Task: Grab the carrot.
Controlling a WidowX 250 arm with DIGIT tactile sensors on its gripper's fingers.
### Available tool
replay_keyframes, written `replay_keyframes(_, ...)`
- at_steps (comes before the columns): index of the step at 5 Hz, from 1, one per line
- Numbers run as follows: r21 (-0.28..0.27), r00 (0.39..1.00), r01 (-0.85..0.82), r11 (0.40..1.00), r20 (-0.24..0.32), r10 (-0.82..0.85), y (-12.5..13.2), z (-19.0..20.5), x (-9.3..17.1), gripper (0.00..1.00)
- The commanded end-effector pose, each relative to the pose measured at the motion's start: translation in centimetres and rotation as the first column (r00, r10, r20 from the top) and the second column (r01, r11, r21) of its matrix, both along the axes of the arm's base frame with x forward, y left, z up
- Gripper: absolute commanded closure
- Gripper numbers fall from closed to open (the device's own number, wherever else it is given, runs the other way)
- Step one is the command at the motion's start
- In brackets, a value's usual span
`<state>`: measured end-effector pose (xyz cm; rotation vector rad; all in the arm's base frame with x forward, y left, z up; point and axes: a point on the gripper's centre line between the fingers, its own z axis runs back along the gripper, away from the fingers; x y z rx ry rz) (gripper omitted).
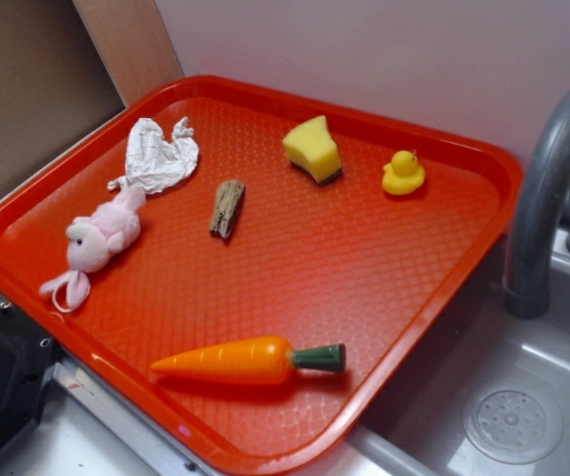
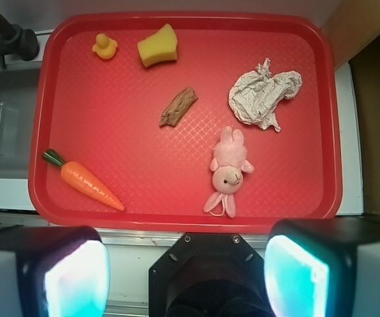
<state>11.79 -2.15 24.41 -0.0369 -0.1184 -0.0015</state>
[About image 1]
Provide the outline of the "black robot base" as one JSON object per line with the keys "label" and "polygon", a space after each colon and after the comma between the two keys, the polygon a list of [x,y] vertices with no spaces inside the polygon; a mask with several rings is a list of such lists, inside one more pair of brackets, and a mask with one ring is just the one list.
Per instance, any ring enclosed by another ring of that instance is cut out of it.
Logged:
{"label": "black robot base", "polygon": [[40,425],[58,352],[21,309],[0,306],[0,457]]}

